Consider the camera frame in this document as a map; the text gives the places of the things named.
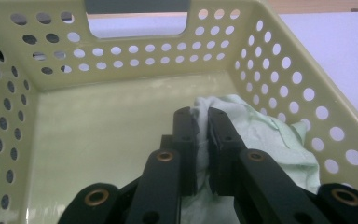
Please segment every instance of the plastic basket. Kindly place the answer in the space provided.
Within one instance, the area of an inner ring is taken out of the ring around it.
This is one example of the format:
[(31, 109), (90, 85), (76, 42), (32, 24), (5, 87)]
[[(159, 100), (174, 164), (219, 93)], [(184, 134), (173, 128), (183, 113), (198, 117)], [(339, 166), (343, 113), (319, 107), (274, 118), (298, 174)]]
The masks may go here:
[(193, 0), (179, 35), (87, 24), (80, 0), (0, 0), (0, 223), (56, 223), (85, 186), (129, 183), (207, 95), (304, 120), (322, 181), (358, 189), (358, 113), (265, 3)]

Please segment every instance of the light green towel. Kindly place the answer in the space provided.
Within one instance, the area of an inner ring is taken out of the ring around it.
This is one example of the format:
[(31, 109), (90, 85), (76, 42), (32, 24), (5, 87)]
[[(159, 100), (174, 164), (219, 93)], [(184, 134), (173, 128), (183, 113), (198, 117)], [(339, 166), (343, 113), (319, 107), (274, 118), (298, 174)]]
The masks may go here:
[(301, 188), (316, 192), (319, 165), (304, 147), (306, 124), (286, 125), (255, 111), (237, 95), (197, 98), (191, 112), (200, 127), (197, 176), (199, 193), (182, 201), (181, 223), (239, 223), (232, 197), (212, 195), (208, 186), (208, 108), (227, 113), (248, 148), (267, 152)]

